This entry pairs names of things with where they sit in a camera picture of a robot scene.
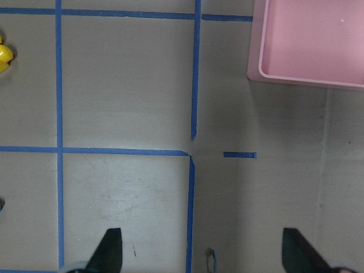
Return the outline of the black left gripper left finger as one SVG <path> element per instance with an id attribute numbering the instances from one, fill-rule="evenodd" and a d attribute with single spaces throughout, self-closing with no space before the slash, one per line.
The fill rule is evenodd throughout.
<path id="1" fill-rule="evenodd" d="M 87 272 L 115 272 L 122 269 L 122 233 L 120 228 L 107 229 L 86 264 Z"/>

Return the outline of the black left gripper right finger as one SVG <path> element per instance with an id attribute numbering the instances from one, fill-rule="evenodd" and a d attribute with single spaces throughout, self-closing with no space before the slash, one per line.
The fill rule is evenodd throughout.
<path id="1" fill-rule="evenodd" d="M 282 265 L 285 272 L 340 272 L 331 267 L 296 228 L 285 227 L 282 238 Z"/>

